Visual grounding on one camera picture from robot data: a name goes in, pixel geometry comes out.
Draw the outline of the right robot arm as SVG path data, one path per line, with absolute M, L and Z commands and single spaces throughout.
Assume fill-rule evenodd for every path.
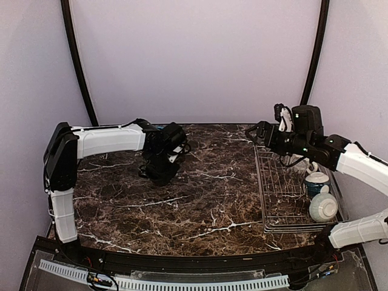
M 366 151 L 358 142 L 323 134 L 323 128 L 281 131 L 278 124 L 261 121 L 245 131 L 246 137 L 281 156 L 297 154 L 331 170 L 349 175 L 387 195 L 387 162 Z M 341 222 L 323 231 L 326 239 L 309 250 L 315 263 L 322 263 L 333 249 L 387 239 L 387 210 L 350 222 Z

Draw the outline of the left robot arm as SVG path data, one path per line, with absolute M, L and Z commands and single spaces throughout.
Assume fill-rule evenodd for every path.
M 78 232 L 73 192 L 81 161 L 111 153 L 138 152 L 143 159 L 139 175 L 164 186 L 177 174 L 186 142 L 184 129 L 175 122 L 162 127 L 145 119 L 100 127 L 59 123 L 44 153 L 43 184 L 56 235 L 64 243 L 62 255 L 72 264 L 85 260 L 85 250 L 74 242 Z

